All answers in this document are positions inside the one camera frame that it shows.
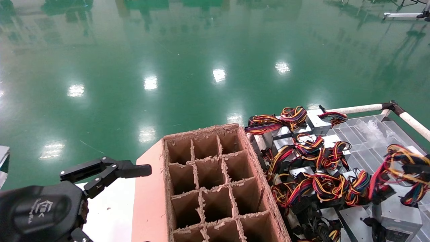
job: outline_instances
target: cardboard grid insert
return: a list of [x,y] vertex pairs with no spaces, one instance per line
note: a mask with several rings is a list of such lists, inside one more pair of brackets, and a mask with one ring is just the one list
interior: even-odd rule
[[243,128],[213,126],[163,144],[170,241],[290,241]]

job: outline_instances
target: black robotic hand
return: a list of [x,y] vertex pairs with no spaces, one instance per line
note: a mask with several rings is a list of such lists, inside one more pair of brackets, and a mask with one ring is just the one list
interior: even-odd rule
[[[91,242],[82,231],[88,199],[117,178],[145,177],[151,166],[133,165],[109,157],[60,173],[54,186],[28,186],[0,192],[0,242]],[[97,175],[82,191],[75,182]]]

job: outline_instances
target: colored wire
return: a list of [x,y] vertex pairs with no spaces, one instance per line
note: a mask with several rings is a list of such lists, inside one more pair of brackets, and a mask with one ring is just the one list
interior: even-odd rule
[[341,231],[340,230],[333,230],[330,232],[329,237],[333,242],[340,242],[341,241]]
[[285,160],[285,158],[290,156],[293,152],[294,152],[293,145],[284,146],[278,151],[278,154],[276,154],[276,156],[273,158],[272,162],[269,165],[269,169],[266,172],[266,178],[268,181],[274,178],[277,164]]
[[326,148],[323,150],[324,157],[320,157],[317,160],[319,166],[323,166],[326,169],[334,171],[338,168],[339,162],[342,163],[343,167],[349,171],[349,165],[345,159],[343,151],[351,149],[351,144],[345,141],[337,141],[332,148]]
[[287,123],[277,119],[270,115],[258,115],[254,116],[249,120],[248,126],[245,127],[246,133],[252,133],[254,135],[262,135],[267,132],[275,131],[280,129],[282,126],[286,126]]
[[338,124],[346,122],[348,120],[348,116],[338,112],[325,112],[321,115],[318,115],[320,119],[329,118],[330,123],[332,124],[332,128]]
[[286,208],[286,199],[293,193],[293,190],[297,185],[298,184],[295,182],[288,182],[271,186],[270,190],[272,191],[272,195],[273,198],[275,198],[276,203],[282,208]]
[[290,207],[300,200],[301,196],[312,189],[312,180],[305,179],[294,188],[291,195],[286,199],[285,207]]
[[424,179],[425,174],[422,174],[421,171],[419,173],[406,174],[404,171],[395,168],[396,163],[430,166],[429,158],[413,154],[410,150],[398,144],[389,145],[384,162],[377,169],[370,181],[369,199],[374,199],[378,193],[387,189],[388,186],[385,183],[400,183],[405,181],[413,184],[413,186],[405,197],[401,199],[401,202],[407,206],[414,206],[424,197],[430,183],[427,178]]
[[273,161],[272,149],[268,148],[266,150],[261,150],[261,157],[267,162],[271,163]]
[[360,205],[360,198],[367,198],[369,192],[371,175],[362,170],[359,174],[356,173],[356,177],[349,177],[350,189],[345,195],[345,203],[348,206],[358,206]]
[[304,173],[304,176],[312,178],[312,187],[321,202],[341,198],[350,187],[349,182],[343,176],[333,177],[320,172],[313,175]]
[[295,150],[301,158],[314,161],[318,159],[320,149],[324,147],[324,139],[318,135],[315,141],[306,140],[304,142],[299,142],[300,138],[307,137],[306,134],[299,134],[296,138],[293,138],[293,143]]
[[428,185],[416,183],[412,186],[412,189],[400,199],[400,201],[405,206],[414,207],[419,201],[421,201],[421,199],[423,199],[428,190]]
[[281,112],[283,122],[287,123],[292,131],[298,129],[306,120],[307,111],[302,106],[293,108],[284,108]]

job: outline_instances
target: green epoxy floor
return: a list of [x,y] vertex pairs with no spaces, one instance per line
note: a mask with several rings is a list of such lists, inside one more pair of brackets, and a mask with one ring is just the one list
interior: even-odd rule
[[430,27],[382,22],[393,3],[70,2],[3,1],[4,189],[54,184],[102,155],[135,161],[164,135],[285,106],[395,99],[430,126]]

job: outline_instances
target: white pipe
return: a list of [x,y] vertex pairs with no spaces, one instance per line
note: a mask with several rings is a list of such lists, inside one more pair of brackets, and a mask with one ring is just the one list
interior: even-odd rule
[[384,12],[384,19],[386,18],[416,18],[421,13],[390,13]]
[[414,128],[420,135],[422,135],[426,140],[430,141],[430,130],[428,130],[424,125],[418,122],[409,113],[404,112],[399,115],[406,123],[408,123],[412,128]]
[[341,109],[330,109],[330,110],[327,110],[327,112],[339,112],[343,114],[348,114],[348,113],[376,111],[381,109],[382,109],[382,104],[379,103],[379,104],[370,104],[370,105],[355,106],[355,107],[341,108]]
[[389,109],[384,109],[381,112],[381,114],[384,115],[384,117],[387,117],[388,115],[390,115],[390,113],[391,113],[391,110]]

